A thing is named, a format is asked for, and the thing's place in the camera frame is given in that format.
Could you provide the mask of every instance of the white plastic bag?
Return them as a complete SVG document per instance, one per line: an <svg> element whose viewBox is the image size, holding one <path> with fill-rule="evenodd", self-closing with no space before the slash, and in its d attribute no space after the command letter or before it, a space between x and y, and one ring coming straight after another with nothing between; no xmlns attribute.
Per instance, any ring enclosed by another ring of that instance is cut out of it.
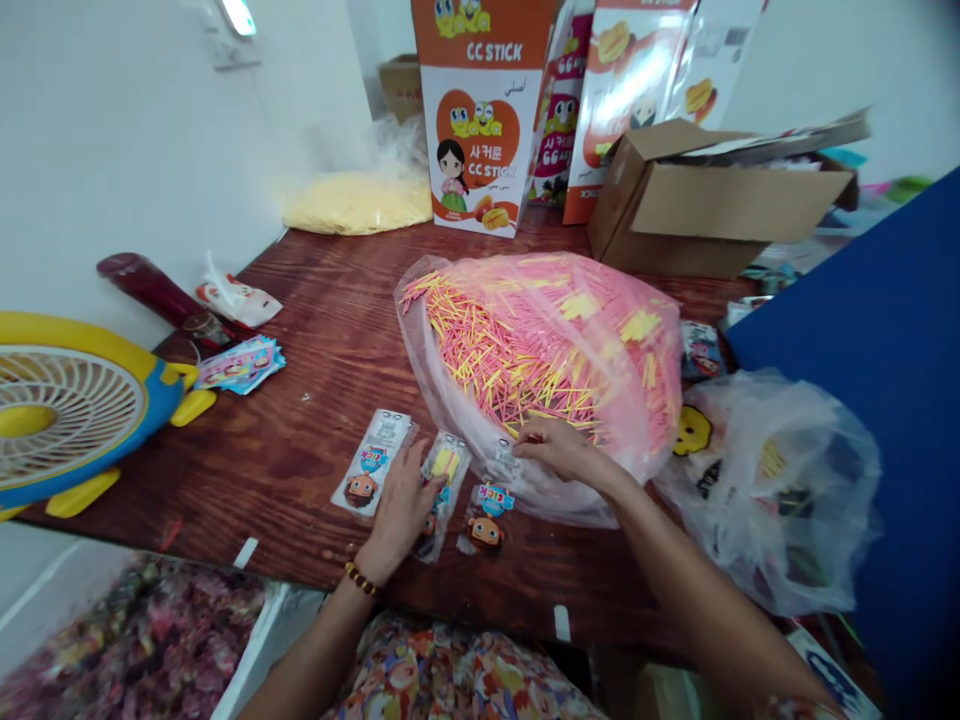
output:
<svg viewBox="0 0 960 720"><path fill-rule="evenodd" d="M370 235L433 219L423 115L403 125L377 120L368 143L373 168L327 175L283 213L287 227L324 235Z"/></svg>
<svg viewBox="0 0 960 720"><path fill-rule="evenodd" d="M684 395L673 458L655 482L687 532L774 615L846 612L879 536L880 451L816 385L740 371Z"/></svg>

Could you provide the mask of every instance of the pink plastic bag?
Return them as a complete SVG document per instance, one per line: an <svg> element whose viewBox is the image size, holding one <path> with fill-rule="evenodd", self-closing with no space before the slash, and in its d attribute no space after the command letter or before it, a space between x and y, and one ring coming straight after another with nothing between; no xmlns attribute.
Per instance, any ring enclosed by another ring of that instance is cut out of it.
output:
<svg viewBox="0 0 960 720"><path fill-rule="evenodd" d="M400 281L404 342L434 422L466 440L517 508L616 527L593 490L538 463L504 473L521 425L572 422L645 483L676 440L679 308L667 295L571 253L450 263L424 257Z"/></svg>

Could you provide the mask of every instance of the hand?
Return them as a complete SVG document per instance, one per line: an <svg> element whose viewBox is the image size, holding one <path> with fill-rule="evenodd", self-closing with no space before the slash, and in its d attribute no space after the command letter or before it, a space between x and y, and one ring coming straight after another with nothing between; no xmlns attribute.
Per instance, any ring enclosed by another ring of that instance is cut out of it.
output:
<svg viewBox="0 0 960 720"><path fill-rule="evenodd" d="M538 460L560 477L579 480L600 493L609 493L624 477L632 480L609 455L559 418L536 418L523 425L513 454Z"/></svg>
<svg viewBox="0 0 960 720"><path fill-rule="evenodd" d="M383 481L373 532L356 559L357 569L374 585L385 585L400 567L443 487L444 477L431 478L426 486L420 479L423 450L428 442L423 439L411 448L401 449Z"/></svg>

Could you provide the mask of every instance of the open cardboard box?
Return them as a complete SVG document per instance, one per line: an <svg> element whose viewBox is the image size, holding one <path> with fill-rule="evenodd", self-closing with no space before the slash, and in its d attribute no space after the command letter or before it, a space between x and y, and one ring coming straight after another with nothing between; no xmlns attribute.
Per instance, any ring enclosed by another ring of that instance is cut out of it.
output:
<svg viewBox="0 0 960 720"><path fill-rule="evenodd" d="M856 173L816 152L869 134L866 110L781 135L679 119L632 130L587 229L593 257L628 272L736 277L770 243L810 237L832 205L856 208ZM820 170L749 167L798 155Z"/></svg>
<svg viewBox="0 0 960 720"><path fill-rule="evenodd" d="M382 63L379 70L383 102L387 110L397 116L398 122L423 113L420 61L416 54L397 55Z"/></svg>

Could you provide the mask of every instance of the blue board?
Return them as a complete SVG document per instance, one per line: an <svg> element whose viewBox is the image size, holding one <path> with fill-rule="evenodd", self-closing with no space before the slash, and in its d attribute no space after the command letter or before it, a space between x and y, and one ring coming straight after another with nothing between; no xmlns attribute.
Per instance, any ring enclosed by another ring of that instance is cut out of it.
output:
<svg viewBox="0 0 960 720"><path fill-rule="evenodd" d="M942 690L960 640L958 268L960 169L728 334L742 367L820 385L877 438L884 536L854 618L906 717Z"/></svg>

